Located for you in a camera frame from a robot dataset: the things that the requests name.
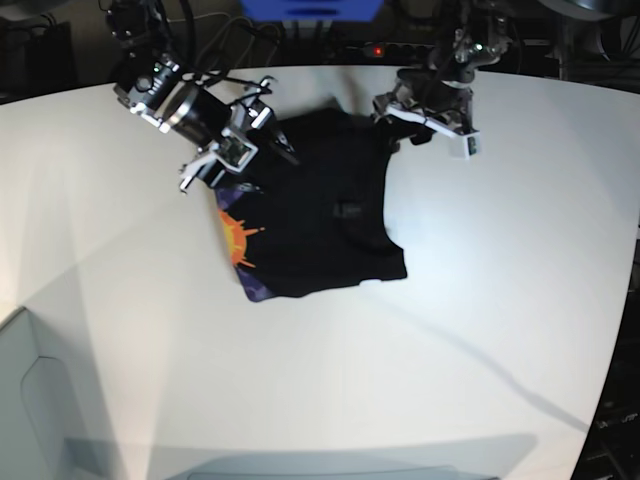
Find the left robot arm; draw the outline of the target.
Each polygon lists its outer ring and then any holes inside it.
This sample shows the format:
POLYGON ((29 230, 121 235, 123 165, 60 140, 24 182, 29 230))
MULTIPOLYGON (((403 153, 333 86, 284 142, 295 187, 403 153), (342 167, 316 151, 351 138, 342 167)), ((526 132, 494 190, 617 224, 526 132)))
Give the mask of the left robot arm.
POLYGON ((473 122, 476 71, 498 63, 512 43, 504 9, 495 1, 441 1, 433 48, 419 65, 396 72, 392 90, 373 99, 372 119, 392 152, 441 134, 450 153, 469 160, 481 150, 473 122))

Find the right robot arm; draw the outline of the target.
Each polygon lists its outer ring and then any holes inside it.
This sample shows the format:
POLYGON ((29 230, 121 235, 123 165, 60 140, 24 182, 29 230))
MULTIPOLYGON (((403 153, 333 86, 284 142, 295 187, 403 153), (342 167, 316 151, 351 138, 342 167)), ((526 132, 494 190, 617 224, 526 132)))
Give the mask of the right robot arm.
POLYGON ((231 76, 213 42, 197 43, 196 17, 179 4, 185 34, 176 36, 161 1, 113 1, 105 11, 123 58, 114 92, 131 114, 162 133, 174 132, 196 149, 179 171, 181 192, 200 180, 210 189, 240 184, 254 190, 253 163, 273 156, 298 162, 274 109, 264 101, 275 81, 231 76))

